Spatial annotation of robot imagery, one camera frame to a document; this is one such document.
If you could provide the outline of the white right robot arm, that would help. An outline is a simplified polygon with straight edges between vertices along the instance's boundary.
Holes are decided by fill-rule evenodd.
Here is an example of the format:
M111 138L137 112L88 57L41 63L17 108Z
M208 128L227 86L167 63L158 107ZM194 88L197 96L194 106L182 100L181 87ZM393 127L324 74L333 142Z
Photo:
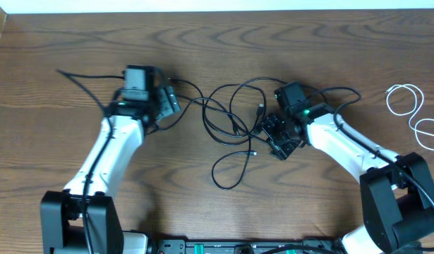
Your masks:
M266 116L257 130L267 135L272 155L280 160L310 145L359 183L363 225L342 237L344 253L422 250L417 241L434 233L434 182L415 152L401 156L377 145L325 103L285 107L282 115Z

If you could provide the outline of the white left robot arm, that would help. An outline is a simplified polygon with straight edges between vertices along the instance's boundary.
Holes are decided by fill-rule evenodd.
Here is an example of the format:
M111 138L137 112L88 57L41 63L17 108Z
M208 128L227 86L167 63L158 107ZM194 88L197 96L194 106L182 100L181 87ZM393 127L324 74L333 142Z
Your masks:
M120 89L104 111L98 138L78 173L62 191L40 203L44 253L151 253L155 245L137 231L124 231L114 198L145 130L180 110L174 89Z

